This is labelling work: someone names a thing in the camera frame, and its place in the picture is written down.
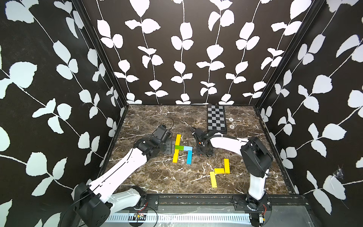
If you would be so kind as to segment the yellow-orange long block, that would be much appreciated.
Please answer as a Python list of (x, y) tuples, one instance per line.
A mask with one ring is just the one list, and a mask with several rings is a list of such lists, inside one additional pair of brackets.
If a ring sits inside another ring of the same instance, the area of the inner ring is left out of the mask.
[(179, 158), (179, 150), (175, 149), (174, 155), (173, 155), (173, 163), (177, 163)]

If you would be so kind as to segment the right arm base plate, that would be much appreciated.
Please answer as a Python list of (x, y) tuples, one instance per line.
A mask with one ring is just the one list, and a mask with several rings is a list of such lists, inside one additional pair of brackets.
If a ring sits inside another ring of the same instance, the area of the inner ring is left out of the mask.
[(236, 211), (262, 213), (272, 210), (272, 202), (267, 195), (264, 195), (260, 200), (256, 200), (248, 194), (240, 194), (232, 196), (230, 202)]

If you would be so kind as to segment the yellow long block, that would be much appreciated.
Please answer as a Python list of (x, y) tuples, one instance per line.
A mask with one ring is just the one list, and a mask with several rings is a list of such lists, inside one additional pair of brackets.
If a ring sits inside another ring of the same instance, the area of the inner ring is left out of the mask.
[(175, 140), (175, 145), (176, 146), (179, 146), (180, 145), (180, 142), (181, 142), (181, 134), (178, 134), (177, 136), (176, 136), (176, 140)]
[(216, 174), (214, 171), (209, 173), (210, 175), (210, 181), (211, 181), (211, 187), (212, 188), (217, 188), (217, 182), (216, 182)]

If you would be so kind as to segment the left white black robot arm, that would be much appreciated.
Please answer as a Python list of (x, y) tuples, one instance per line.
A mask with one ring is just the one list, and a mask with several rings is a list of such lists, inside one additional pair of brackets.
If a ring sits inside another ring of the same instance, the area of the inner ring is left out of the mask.
[(133, 186), (121, 193), (116, 189), (139, 167), (160, 152), (171, 151), (172, 139), (157, 141), (154, 137), (138, 140), (127, 155), (102, 176), (89, 184), (80, 183), (74, 190), (71, 208), (87, 227), (100, 227), (110, 215), (134, 208), (137, 212), (148, 206), (147, 193)]

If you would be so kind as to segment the teal long block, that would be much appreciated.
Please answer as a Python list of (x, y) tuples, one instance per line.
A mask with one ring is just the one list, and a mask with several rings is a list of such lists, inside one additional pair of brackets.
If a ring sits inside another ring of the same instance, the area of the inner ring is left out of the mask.
[(191, 165), (192, 164), (192, 155), (193, 155), (193, 151), (192, 150), (189, 150), (188, 151), (188, 154), (187, 154), (187, 161), (186, 161), (186, 164), (187, 165)]

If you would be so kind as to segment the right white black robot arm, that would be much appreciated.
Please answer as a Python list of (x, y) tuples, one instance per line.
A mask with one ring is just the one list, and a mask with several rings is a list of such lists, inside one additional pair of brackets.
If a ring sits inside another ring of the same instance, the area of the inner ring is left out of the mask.
[(221, 148), (240, 155), (250, 174), (248, 196), (260, 201), (266, 194), (265, 184), (273, 156), (257, 137), (236, 138), (217, 133), (209, 135), (193, 133), (197, 151), (211, 155), (214, 148)]

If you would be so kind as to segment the green short block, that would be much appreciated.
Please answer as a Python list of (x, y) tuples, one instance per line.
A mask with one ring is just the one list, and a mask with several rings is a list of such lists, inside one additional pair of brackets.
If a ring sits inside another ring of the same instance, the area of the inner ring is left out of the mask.
[(175, 145), (175, 150), (185, 151), (184, 146)]

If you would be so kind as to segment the light blue short block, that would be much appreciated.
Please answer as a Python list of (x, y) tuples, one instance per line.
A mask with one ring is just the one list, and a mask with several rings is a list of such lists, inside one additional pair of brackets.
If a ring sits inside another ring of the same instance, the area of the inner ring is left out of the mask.
[(183, 146), (183, 151), (193, 151), (193, 147), (190, 146)]

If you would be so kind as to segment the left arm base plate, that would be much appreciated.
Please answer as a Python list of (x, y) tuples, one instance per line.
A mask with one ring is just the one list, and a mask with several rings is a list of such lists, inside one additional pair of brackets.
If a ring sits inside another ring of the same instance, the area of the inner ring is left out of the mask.
[(134, 206), (133, 208), (136, 211), (140, 211), (143, 208), (146, 208), (147, 211), (152, 209), (157, 211), (158, 205), (159, 205), (159, 196), (153, 194), (147, 194), (142, 196), (137, 202), (136, 206)]

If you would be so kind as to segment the yellow short block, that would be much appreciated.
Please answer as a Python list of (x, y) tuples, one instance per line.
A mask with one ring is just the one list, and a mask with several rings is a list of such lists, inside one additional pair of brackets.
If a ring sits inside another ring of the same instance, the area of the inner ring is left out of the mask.
[(224, 168), (215, 168), (214, 173), (215, 174), (225, 174), (225, 169)]

